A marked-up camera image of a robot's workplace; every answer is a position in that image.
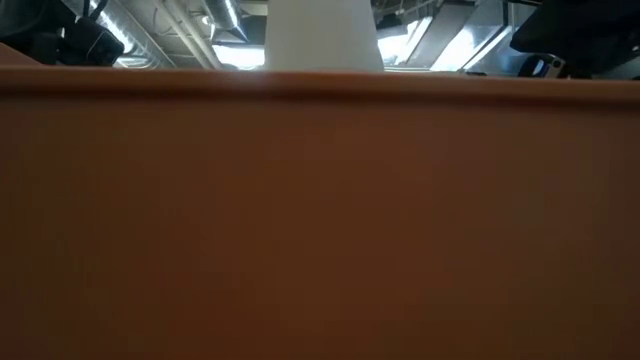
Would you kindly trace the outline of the white shade table lamp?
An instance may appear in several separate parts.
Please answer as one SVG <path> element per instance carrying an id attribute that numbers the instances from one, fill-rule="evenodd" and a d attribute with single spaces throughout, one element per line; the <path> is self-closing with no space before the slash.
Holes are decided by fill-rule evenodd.
<path id="1" fill-rule="evenodd" d="M 268 0 L 264 68 L 384 71 L 370 0 Z"/>

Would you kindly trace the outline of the slanted rectangular metal duct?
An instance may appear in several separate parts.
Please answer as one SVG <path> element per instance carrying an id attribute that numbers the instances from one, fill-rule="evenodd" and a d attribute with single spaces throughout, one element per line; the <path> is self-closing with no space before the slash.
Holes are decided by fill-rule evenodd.
<path id="1" fill-rule="evenodd" d="M 476 11 L 475 0 L 444 0 L 419 41 L 406 65 L 431 71 L 456 71 L 472 56 L 474 35 L 465 27 Z"/>

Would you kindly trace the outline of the narrow silver spiral duct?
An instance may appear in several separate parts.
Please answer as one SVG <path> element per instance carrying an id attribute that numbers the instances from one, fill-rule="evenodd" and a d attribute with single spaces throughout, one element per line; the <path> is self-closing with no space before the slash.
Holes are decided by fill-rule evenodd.
<path id="1" fill-rule="evenodd" d="M 236 0 L 202 0 L 202 2 L 217 30 L 228 31 L 241 41 L 248 41 L 242 28 L 242 16 Z"/>

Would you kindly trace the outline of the wide silver spiral duct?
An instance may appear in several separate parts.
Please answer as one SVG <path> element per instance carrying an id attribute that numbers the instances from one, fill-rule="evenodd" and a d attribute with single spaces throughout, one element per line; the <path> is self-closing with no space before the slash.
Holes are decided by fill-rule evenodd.
<path id="1" fill-rule="evenodd" d="M 120 0 L 108 0 L 97 22 L 124 45 L 124 53 L 116 60 L 115 67 L 147 70 L 175 67 L 175 63 Z"/>

